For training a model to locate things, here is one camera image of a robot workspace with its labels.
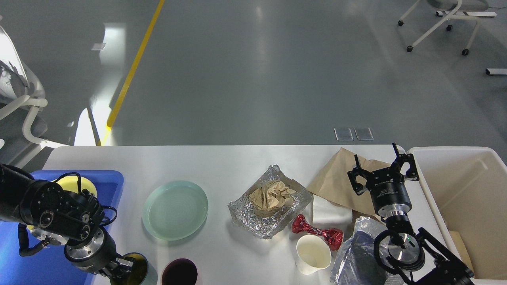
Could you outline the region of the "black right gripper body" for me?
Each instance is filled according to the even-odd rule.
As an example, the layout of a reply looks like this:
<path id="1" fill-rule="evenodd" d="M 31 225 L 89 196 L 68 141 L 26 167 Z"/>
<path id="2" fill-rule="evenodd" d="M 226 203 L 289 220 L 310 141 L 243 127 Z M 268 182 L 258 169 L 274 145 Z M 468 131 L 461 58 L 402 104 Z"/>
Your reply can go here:
<path id="1" fill-rule="evenodd" d="M 374 170 L 366 179 L 366 187 L 376 215 L 387 217 L 393 211 L 411 211 L 412 203 L 400 172 L 388 167 Z"/>

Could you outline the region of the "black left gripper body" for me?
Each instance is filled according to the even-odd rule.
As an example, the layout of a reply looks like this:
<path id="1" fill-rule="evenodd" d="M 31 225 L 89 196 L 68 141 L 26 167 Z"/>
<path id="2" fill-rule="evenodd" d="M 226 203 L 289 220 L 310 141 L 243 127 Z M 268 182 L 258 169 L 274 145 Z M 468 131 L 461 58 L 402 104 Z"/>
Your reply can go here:
<path id="1" fill-rule="evenodd" d="M 114 275 L 119 269 L 116 244 L 104 228 L 99 228 L 82 245 L 65 245 L 65 258 L 74 267 L 90 274 Z"/>

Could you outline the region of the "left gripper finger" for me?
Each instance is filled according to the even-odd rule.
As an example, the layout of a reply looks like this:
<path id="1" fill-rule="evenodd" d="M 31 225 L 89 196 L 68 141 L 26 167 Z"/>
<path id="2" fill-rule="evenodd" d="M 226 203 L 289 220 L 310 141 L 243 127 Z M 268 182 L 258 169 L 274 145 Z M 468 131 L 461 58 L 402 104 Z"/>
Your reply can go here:
<path id="1" fill-rule="evenodd" d="M 125 279 L 132 273 L 134 264 L 134 258 L 116 257 L 99 270 L 99 275 L 109 279 Z"/>

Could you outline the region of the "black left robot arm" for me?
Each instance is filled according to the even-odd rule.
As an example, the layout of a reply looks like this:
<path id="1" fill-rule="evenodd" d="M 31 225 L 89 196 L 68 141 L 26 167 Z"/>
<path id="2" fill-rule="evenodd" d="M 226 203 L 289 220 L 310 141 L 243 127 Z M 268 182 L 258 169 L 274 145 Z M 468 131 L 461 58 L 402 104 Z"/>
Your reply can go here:
<path id="1" fill-rule="evenodd" d="M 114 222 L 104 213 L 96 195 L 83 187 L 79 173 L 65 173 L 54 182 L 36 180 L 11 165 L 1 165 L 1 220 L 18 223 L 20 256 L 31 256 L 49 245 L 52 236 L 35 247 L 27 226 L 67 239 L 65 258 L 81 271 L 109 279 L 126 279 L 136 259 L 121 256 L 105 226 Z"/>

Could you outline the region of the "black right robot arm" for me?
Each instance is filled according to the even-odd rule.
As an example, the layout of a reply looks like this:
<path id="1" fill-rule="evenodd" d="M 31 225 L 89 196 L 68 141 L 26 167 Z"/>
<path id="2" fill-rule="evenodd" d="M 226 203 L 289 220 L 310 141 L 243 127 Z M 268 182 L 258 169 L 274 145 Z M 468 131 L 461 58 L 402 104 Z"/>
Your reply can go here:
<path id="1" fill-rule="evenodd" d="M 374 240 L 375 261 L 408 285 L 471 285 L 474 273 L 460 258 L 426 229 L 413 230 L 404 183 L 418 181 L 418 170 L 412 154 L 401 154 L 396 144 L 393 149 L 390 166 L 369 171 L 355 155 L 355 166 L 347 173 L 356 195 L 369 192 L 375 214 L 386 225 Z"/>

